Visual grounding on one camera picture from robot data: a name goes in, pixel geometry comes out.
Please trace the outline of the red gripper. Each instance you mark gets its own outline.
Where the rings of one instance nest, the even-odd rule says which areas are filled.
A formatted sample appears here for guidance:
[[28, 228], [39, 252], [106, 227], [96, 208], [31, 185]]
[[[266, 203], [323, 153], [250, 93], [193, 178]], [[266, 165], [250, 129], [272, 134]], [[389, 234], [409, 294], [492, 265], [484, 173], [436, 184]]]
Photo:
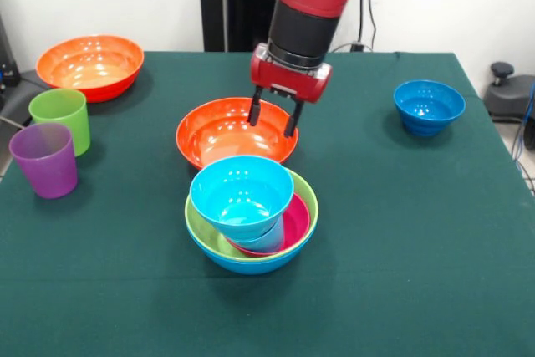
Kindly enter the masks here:
[[333, 74], [330, 64], [321, 63], [312, 70], [297, 70], [275, 61], [268, 45], [260, 43], [252, 53], [251, 81], [256, 85], [247, 122], [256, 126], [261, 112], [263, 89], [273, 89], [296, 99], [293, 113], [288, 117], [284, 136], [293, 137], [303, 111], [304, 102], [316, 103], [323, 95]]

